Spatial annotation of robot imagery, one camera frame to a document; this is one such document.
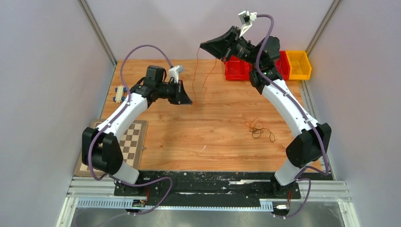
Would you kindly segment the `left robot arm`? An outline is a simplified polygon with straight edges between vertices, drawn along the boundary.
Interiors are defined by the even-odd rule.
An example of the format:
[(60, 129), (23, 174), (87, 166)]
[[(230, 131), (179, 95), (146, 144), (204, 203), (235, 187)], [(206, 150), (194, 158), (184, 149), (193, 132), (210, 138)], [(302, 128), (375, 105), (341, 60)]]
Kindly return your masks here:
[(144, 192), (145, 184), (138, 179), (139, 171), (124, 161), (120, 139), (134, 120), (158, 99), (167, 99), (173, 105), (191, 105), (179, 75), (182, 65), (165, 70), (148, 66), (145, 77), (130, 90), (118, 109), (96, 128), (87, 127), (82, 133), (82, 163), (90, 170), (99, 170), (114, 180), (126, 184), (133, 196)]

